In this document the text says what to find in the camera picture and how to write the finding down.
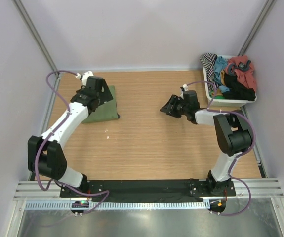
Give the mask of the green tank top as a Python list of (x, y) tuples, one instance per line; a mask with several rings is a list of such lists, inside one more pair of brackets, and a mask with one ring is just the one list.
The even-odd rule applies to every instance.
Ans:
[(113, 100), (99, 106), (95, 110), (95, 112), (91, 113), (85, 120), (82, 121), (83, 124), (105, 122), (105, 121), (117, 120), (120, 118), (120, 115), (118, 114), (117, 111), (115, 86), (110, 85), (109, 90), (112, 94)]

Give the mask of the black tank top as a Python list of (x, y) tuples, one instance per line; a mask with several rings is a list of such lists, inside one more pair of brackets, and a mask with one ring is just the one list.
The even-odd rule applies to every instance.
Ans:
[(236, 76), (225, 74), (224, 83), (226, 88), (221, 93), (225, 99), (255, 101), (255, 91), (239, 83)]

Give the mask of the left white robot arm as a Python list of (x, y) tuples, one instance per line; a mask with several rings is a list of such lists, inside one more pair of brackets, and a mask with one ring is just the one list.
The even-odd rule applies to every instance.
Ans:
[(98, 107), (112, 101), (113, 96), (106, 81), (92, 72), (76, 74), (76, 78), (82, 85), (70, 102), (65, 103), (65, 112), (42, 135), (31, 136), (27, 146), (28, 169), (35, 174), (43, 191), (49, 187), (41, 183), (41, 176), (64, 185), (81, 198), (89, 192), (87, 176), (68, 166), (63, 148), (75, 129)]

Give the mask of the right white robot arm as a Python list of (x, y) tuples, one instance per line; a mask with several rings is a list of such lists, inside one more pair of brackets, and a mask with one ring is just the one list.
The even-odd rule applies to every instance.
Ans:
[(254, 140), (251, 125), (241, 112), (213, 112), (201, 108), (194, 90), (184, 91), (181, 96), (172, 95), (160, 108), (160, 112), (177, 119), (185, 116), (192, 124), (210, 125), (215, 128), (221, 153), (208, 173), (206, 189), (213, 196), (223, 193), (233, 178), (232, 170), (237, 160), (248, 151)]

